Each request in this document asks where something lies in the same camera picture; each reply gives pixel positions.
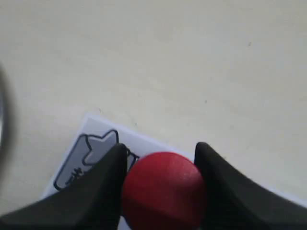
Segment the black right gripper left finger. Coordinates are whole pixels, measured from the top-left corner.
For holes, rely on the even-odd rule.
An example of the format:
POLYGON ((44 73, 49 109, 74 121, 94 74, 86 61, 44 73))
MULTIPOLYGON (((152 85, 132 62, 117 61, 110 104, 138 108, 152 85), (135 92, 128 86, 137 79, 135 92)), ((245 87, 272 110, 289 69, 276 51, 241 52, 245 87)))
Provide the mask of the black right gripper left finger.
POLYGON ((92 169, 66 188, 5 214, 2 230, 116 230, 127 175, 127 148, 116 144, 92 169))

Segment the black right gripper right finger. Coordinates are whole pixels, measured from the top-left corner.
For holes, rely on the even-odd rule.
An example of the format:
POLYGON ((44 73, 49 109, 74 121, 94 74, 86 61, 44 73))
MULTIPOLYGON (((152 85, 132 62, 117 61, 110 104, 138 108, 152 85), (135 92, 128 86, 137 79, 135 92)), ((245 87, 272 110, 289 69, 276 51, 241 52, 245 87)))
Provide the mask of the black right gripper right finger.
POLYGON ((206 183, 202 230, 305 230, 307 209, 246 177, 209 144, 199 142, 194 164, 206 183))

